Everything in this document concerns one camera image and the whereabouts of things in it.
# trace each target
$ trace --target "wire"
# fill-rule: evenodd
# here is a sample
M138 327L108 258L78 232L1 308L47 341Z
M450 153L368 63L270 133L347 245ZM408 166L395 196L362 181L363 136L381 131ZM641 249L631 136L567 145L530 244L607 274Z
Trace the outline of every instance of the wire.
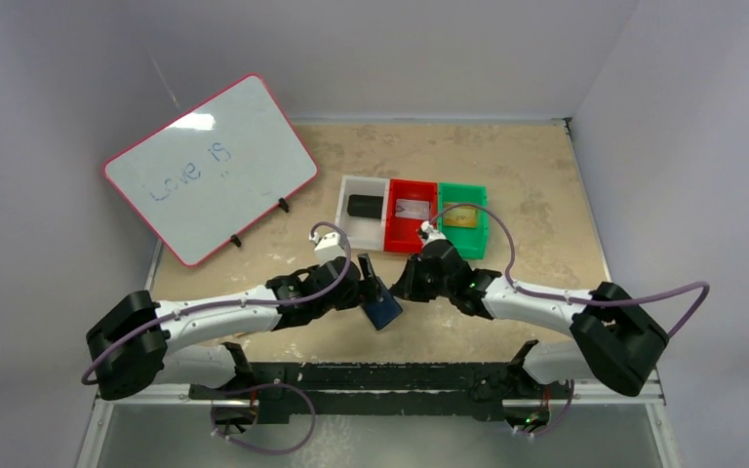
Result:
M211 425L214 427L214 431L211 433L211 435L220 436L222 439L224 439L227 442L230 442L231 444L235 446L239 446L239 447L242 447L243 449L248 449L256 453L261 453L263 455L286 455L294 451L297 451L301 449L303 446L305 446L308 443L309 439L311 439L311 436L314 434L314 428L317 425L317 410L314 408L314 402L312 402L311 399L308 398L308 395L306 395L305 392L303 392L302 390L294 387L293 385L289 385L288 383L263 383L260 385L256 385L254 387L243 388L241 390L226 391L226 392L219 392L219 393L223 397L235 397L237 395L243 395L246 393L251 393L253 395L254 392L257 392L259 390L263 390L266 388L285 388L285 389L291 390L297 393L308 406L308 411L311 414L311 424L308 426L308 432L305 433L305 436L298 443L288 448L263 448L263 447L255 446L253 444L249 444L239 439L235 439L223 433L222 431L219 430L219 428L217 428L217 419L216 419L215 412L217 408L221 408L217 406L213 406L211 408ZM252 426L254 426L255 424L256 424L256 418L254 419Z
M669 299L671 297L682 295L684 293L689 293L691 291L701 288L702 292L699 294L699 296L690 306L688 311L685 312L682 318L679 319L679 322L677 322L676 325L674 325L673 328L671 328L670 331L667 333L669 337L673 337L673 335L679 332L679 330L685 325L685 323L690 319L693 313L696 312L696 309L698 309L699 306L702 305L702 302L704 302L705 298L708 296L708 293L710 292L710 285L706 281L696 281L694 283L690 283L690 284L678 287L676 289L673 289L667 292L660 292L658 294L647 295L645 297L636 297L632 299L622 299L622 300L584 299L582 297L566 297L560 294L551 294L548 292L536 292L536 291L528 290L520 286L517 281L512 279L511 270L512 270L512 265L515 264L515 244L512 241L512 234L509 232L509 228L506 227L506 224L504 224L504 222L500 219L500 217L498 217L497 214L493 213L492 210L488 209L487 207L482 207L481 205L476 205L474 203L458 203L458 204L451 205L445 208L440 213L433 216L429 220L429 223L430 224L435 223L439 217L444 215L444 213L448 212L449 210L458 208L458 207L472 207L472 208L481 210L487 215L491 216L495 221L497 221L498 225L501 226L501 230L503 230L504 235L506 235L507 241L509 241L509 252L510 252L509 263L506 265L506 269L504 269L504 278L512 286L512 288L515 291L522 293L524 295L528 295L530 297L536 297L539 299L569 302L570 304L592 305L593 307L608 308L608 307L627 307L627 306L632 306L632 305L643 305L643 304L647 304L650 302L658 302L659 300Z
M298 297L295 299L284 299L284 300L274 300L274 299L228 299L228 300L219 300L216 302L204 302L197 305L192 305L189 307L185 307L183 309L180 309L177 313L181 315L190 315L195 314L197 312L201 312L203 310L208 310L214 307L222 307L222 306L248 306L248 305L274 305L274 306L281 306L281 305L295 305L295 304L301 304L303 302L309 302L315 299L318 299L320 297L323 297L324 295L330 293L334 288L337 287L337 285L340 284L341 281L345 279L346 273L348 273L349 267L351 266L351 245L348 241L348 236L346 236L346 233L340 229L339 227L335 226L334 224L327 222L327 221L320 221L314 226L311 227L310 234L314 236L315 232L317 231L318 227L321 226L327 226L334 230L337 234L340 236L340 242L343 246L343 251L346 253L346 261L343 263L343 268L340 270L340 274L335 278L334 281L328 286L326 286L324 289L319 290L315 292L314 294L307 295L305 297ZM88 368L85 370L85 372L82 374L82 384L83 385L96 385L99 383L99 380L96 378L90 378L91 374L96 371L96 369L101 366L101 364L107 360L107 358L116 352L119 348L124 346L128 343L128 341L134 339L135 337L139 336L141 333L146 332L148 329L151 329L153 327L159 327L160 325L164 324L165 322L173 320L175 317L174 314L167 314L163 315L161 317L157 317L153 320L150 320L135 329L129 331L121 338L117 339L113 344L107 347L104 351L101 352L94 360L93 362L88 366Z

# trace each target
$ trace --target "wooden table surface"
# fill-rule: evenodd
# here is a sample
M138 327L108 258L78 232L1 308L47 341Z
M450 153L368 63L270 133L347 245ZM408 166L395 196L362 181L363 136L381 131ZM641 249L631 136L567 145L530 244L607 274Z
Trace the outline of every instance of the wooden table surface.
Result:
M240 236L242 249L227 246L197 267L185 267L163 250L154 298L237 293L314 264L308 230L316 221L334 221L343 175L484 185L489 207L515 238L514 277L590 289L606 279L563 127L323 124L296 130L320 174L290 199L291 212L273 211ZM371 257L387 286L397 281L404 255ZM471 263L502 270L508 258L503 233L491 225L485 259ZM329 312L307 327L227 340L242 343L252 361L467 362L509 360L534 337L567 339L529 324L464 316L444 299L402 305L403 314L382 331L375 331L358 308Z

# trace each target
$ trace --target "table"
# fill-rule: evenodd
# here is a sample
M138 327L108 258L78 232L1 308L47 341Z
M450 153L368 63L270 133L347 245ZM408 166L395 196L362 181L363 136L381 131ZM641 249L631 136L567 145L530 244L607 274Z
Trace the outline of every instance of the table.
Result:
M292 211L263 218L241 235L242 249L228 246L195 268L160 250L148 280L155 298L236 293L313 264L307 232L334 218L343 175L485 185L489 206L515 236L515 277L559 288L594 288L609 278L563 122L296 129L321 173L291 198ZM405 264L403 255L371 257L387 285ZM503 234L492 226L486 259L471 263L500 270L507 258ZM356 309L330 312L308 327L225 339L241 342L252 361L298 362L508 361L534 337L567 339L528 324L463 316L440 299L402 305L404 313L382 331ZM211 402L187 400L187 385L160 387L115 403L97 400L78 466L679 466L655 372L632 399L577 382L570 415L534 444L468 417L321 415L311 442L284 457L208 437ZM286 447L305 427L306 416L293 416L288 425L259 426L244 437Z

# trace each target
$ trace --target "gray wall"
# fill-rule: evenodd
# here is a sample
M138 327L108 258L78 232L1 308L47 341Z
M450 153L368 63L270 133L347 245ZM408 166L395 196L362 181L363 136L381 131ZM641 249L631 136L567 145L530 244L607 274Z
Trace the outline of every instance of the gray wall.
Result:
M87 329L153 237L100 163L176 109L118 2L0 1L0 466L72 466Z
M613 276L713 284L660 368L686 466L749 466L749 1L642 0L573 132Z
M638 0L137 0L180 104L248 72L293 117L573 115Z

